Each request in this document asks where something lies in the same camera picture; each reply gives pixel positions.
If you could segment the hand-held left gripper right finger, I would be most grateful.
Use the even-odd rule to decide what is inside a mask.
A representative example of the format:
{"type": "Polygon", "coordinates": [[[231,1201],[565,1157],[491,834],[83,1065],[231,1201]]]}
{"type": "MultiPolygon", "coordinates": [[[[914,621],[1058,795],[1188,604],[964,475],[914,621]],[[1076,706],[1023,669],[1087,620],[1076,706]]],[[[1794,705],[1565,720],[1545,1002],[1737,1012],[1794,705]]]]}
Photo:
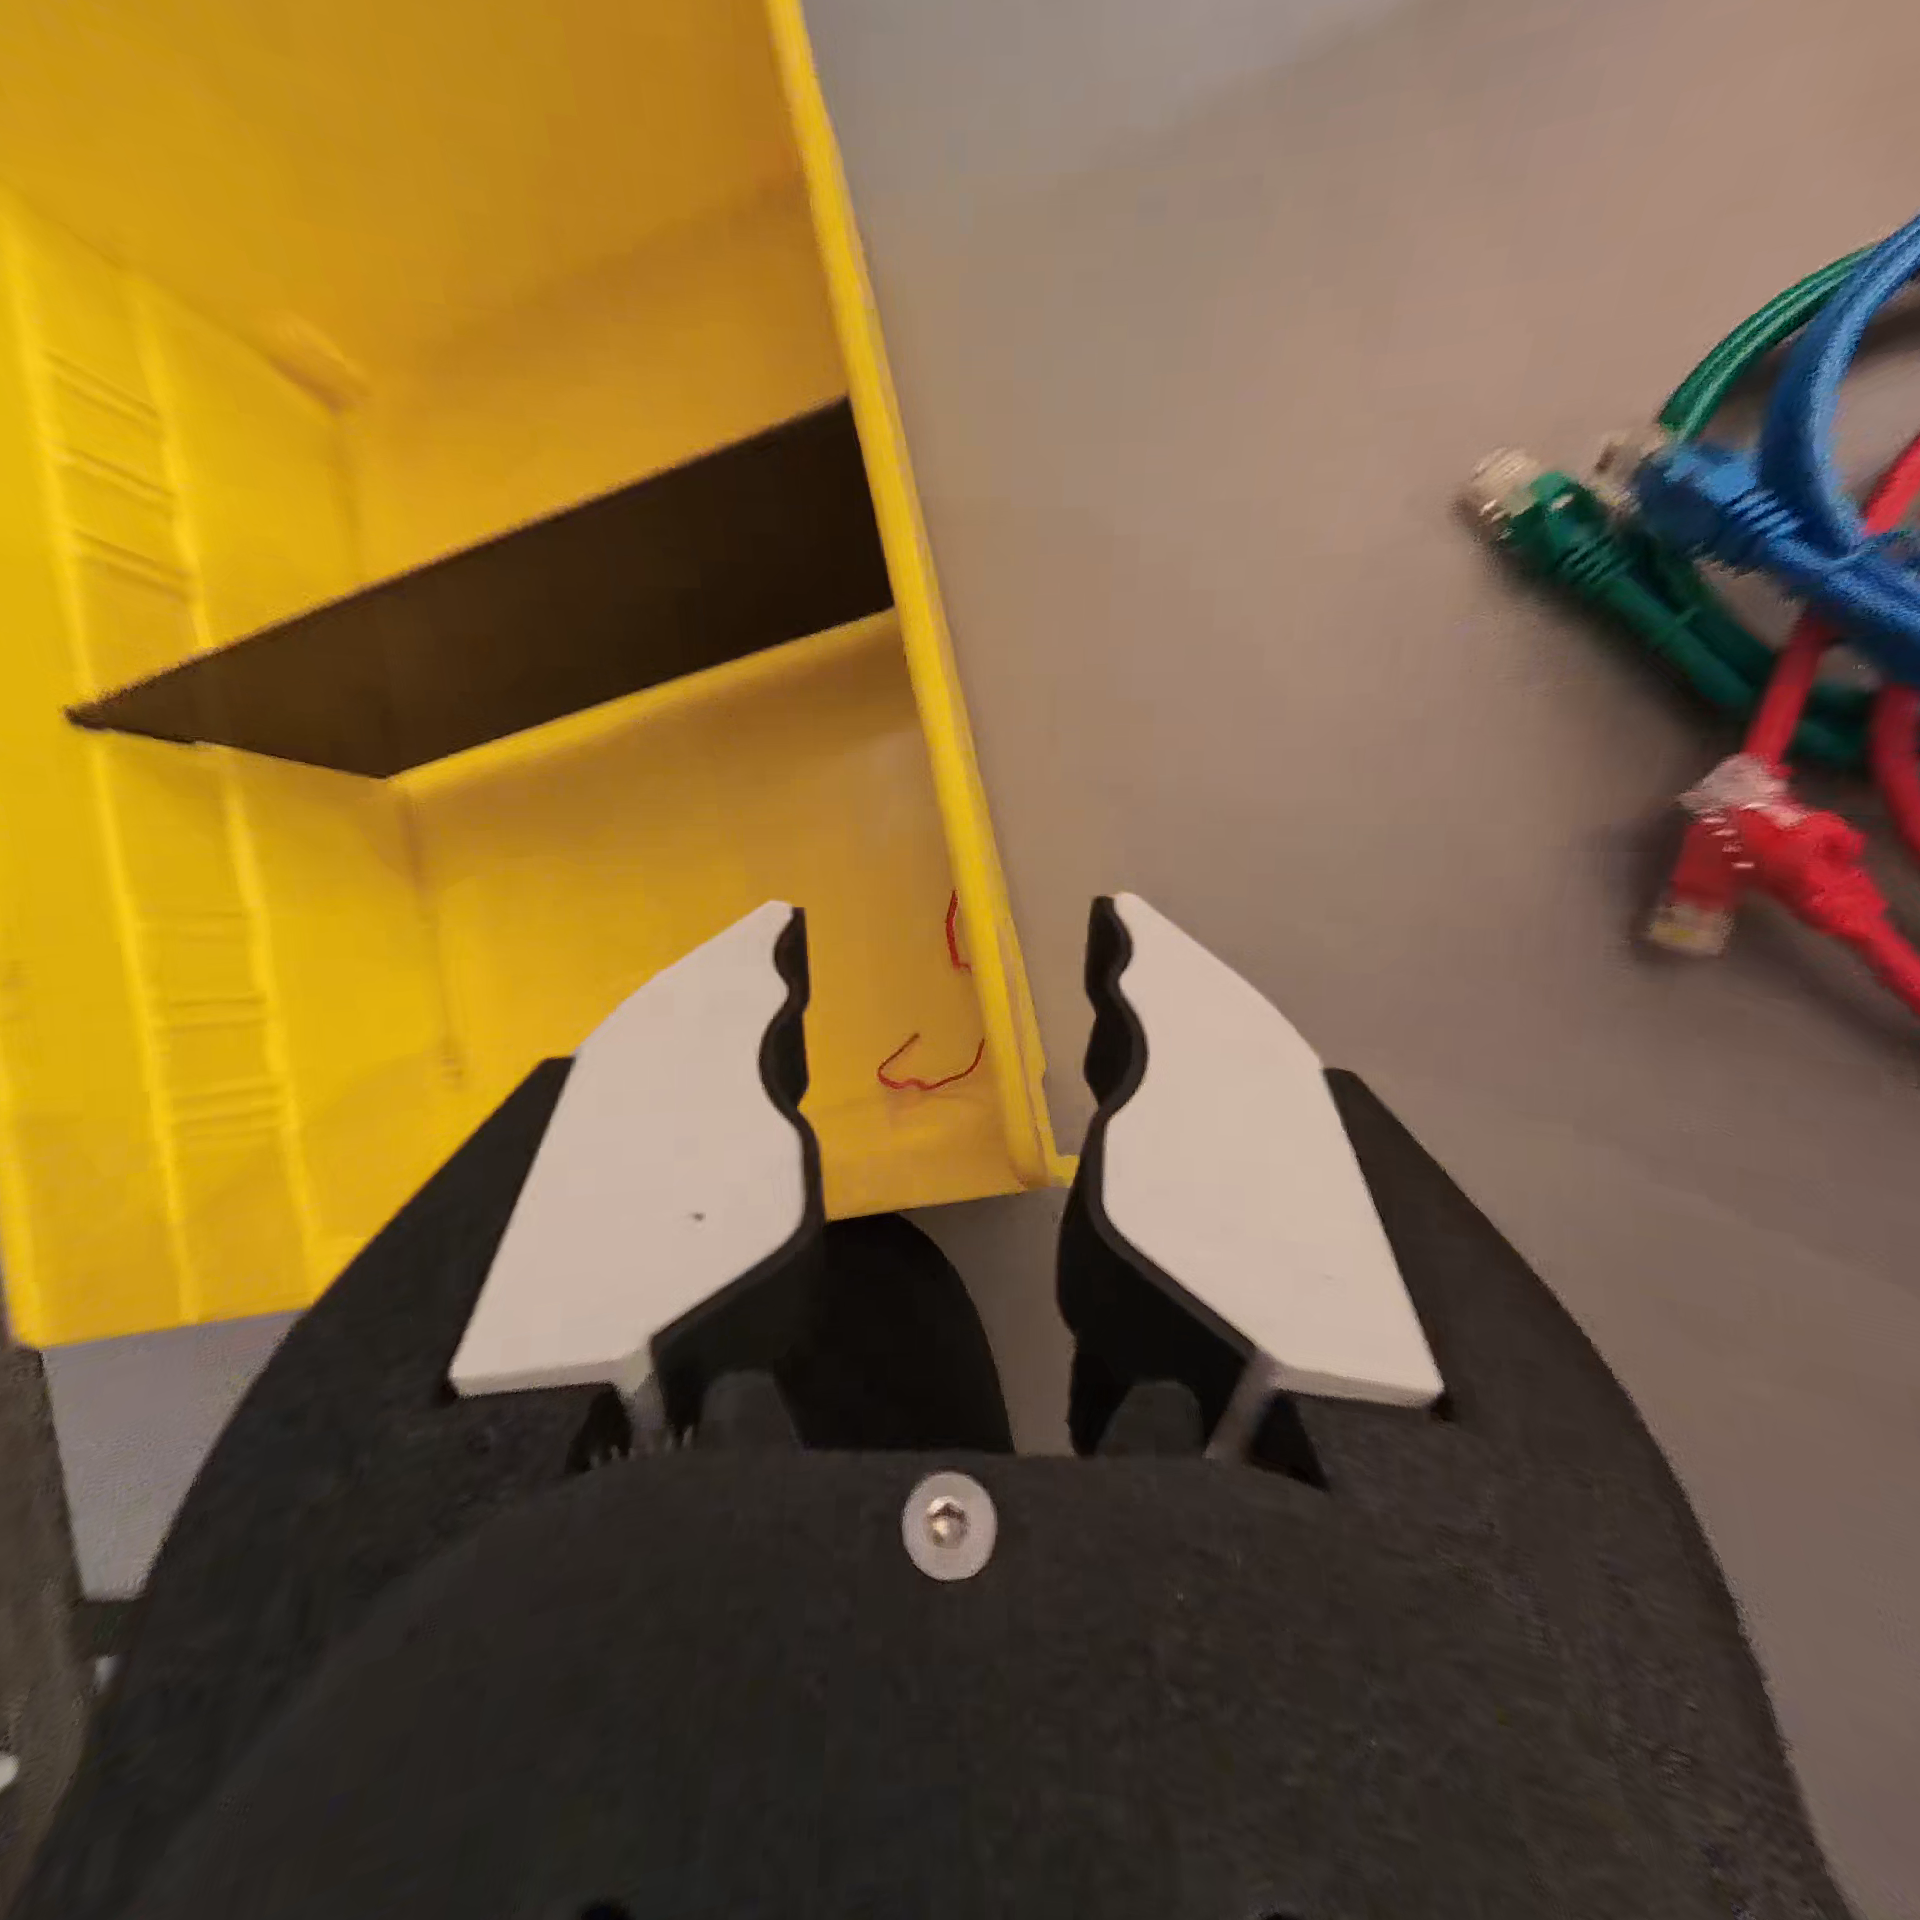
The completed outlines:
{"type": "Polygon", "coordinates": [[[1071,1434],[1179,1385],[1203,1434],[1280,1399],[1435,1412],[1444,1380],[1329,1072],[1141,897],[1089,912],[1092,1115],[1058,1236],[1071,1434]]]}

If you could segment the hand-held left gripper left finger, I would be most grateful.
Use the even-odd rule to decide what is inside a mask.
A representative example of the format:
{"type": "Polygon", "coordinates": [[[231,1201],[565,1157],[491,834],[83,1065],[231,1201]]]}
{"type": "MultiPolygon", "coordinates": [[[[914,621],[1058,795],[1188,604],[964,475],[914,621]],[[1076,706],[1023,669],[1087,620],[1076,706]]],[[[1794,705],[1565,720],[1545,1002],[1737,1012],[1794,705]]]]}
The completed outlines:
{"type": "Polygon", "coordinates": [[[771,900],[575,1052],[449,1380],[464,1399],[608,1385],[698,1423],[799,1346],[824,1268],[807,923],[771,900]]]}

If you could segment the yellow plastic bin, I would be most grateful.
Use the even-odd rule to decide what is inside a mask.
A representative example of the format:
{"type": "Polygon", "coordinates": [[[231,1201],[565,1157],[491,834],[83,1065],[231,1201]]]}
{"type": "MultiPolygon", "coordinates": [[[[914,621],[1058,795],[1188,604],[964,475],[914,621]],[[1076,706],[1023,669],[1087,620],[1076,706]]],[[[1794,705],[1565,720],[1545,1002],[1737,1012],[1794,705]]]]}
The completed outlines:
{"type": "Polygon", "coordinates": [[[802,5],[5,5],[3,67],[13,1333],[311,1304],[769,900],[831,1217],[1064,1184],[802,5]],[[67,720],[835,401],[883,612],[386,779],[67,720]],[[888,1095],[954,887],[988,1061],[888,1095]]]}

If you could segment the thin red twist tie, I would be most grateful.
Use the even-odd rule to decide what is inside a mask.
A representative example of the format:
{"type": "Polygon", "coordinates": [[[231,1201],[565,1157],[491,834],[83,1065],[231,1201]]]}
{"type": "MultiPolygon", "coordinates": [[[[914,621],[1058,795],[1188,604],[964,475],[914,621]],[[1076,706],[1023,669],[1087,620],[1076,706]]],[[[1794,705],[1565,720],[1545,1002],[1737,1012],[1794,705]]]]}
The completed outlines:
{"type": "Polygon", "coordinates": [[[949,991],[935,1015],[907,1028],[884,1052],[873,1081],[895,1097],[935,1097],[964,1087],[988,1061],[988,1042],[981,1021],[964,1012],[960,992],[976,988],[976,961],[972,953],[964,908],[951,887],[944,908],[944,962],[955,986],[949,991]]]}

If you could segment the black bin divider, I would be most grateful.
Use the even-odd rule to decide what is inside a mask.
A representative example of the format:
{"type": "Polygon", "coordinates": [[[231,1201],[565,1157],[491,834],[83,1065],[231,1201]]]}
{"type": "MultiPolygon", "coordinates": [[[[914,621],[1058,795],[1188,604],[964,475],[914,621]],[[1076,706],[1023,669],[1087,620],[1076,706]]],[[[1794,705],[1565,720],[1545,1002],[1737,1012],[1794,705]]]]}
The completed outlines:
{"type": "Polygon", "coordinates": [[[895,604],[851,401],[74,705],[386,779],[895,604]]]}

